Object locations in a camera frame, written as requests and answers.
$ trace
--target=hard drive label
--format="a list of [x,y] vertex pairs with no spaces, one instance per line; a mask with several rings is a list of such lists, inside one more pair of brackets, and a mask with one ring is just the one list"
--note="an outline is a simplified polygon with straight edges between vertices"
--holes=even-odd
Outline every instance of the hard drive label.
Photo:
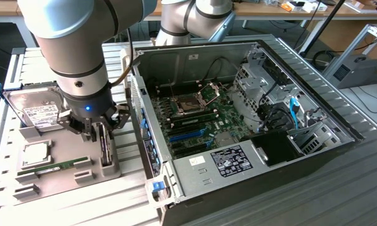
[[24,108],[24,112],[38,129],[57,125],[58,109],[56,105]]
[[240,145],[213,152],[210,156],[224,178],[253,168]]

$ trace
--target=gray metal panel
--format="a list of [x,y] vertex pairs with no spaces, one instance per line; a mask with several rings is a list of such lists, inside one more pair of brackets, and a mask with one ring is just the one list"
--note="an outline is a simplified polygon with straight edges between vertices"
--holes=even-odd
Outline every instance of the gray metal panel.
[[[282,51],[284,45],[272,47]],[[321,81],[298,66],[306,81]],[[362,143],[302,179],[185,224],[186,226],[377,225],[377,129],[333,92],[314,88],[364,135]]]

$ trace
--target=electronic equipment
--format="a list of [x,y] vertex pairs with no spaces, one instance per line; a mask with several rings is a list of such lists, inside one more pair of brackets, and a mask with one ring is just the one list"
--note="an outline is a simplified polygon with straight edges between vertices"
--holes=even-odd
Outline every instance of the electronic equipment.
[[366,55],[357,54],[349,56],[337,71],[332,76],[326,77],[326,80],[338,89],[369,85],[374,82],[374,74],[377,71],[377,60],[369,59]]
[[305,176],[362,139],[261,40],[136,51],[132,120],[162,225]]

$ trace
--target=floor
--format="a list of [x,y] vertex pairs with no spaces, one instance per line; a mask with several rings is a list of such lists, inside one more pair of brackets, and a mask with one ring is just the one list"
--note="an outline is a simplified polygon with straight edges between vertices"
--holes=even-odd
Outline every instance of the floor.
[[[300,21],[250,21],[248,29],[241,27],[242,21],[236,21],[229,35],[252,35],[252,34],[273,34],[281,38],[290,46],[294,45],[296,40],[304,31],[298,25]],[[149,37],[156,37],[156,31],[160,29],[160,22],[150,21],[146,24],[136,24],[132,27],[133,41],[149,40]],[[300,43],[306,38],[308,31],[305,31]],[[121,33],[117,38],[110,39],[108,42],[126,41],[125,33]],[[0,82],[4,82],[6,75],[6,67],[10,60],[12,48],[25,47],[21,35],[14,24],[0,23]],[[317,42],[309,53],[326,49],[326,46]]]

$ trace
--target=blue pcie slot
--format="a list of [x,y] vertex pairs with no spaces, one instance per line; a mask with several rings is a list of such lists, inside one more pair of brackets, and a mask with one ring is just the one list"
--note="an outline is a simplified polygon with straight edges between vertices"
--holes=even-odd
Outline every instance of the blue pcie slot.
[[176,142],[176,141],[185,140],[185,139],[189,139],[189,138],[193,138],[193,137],[201,137],[204,135],[204,131],[205,131],[205,129],[201,129],[196,132],[170,137],[169,142]]

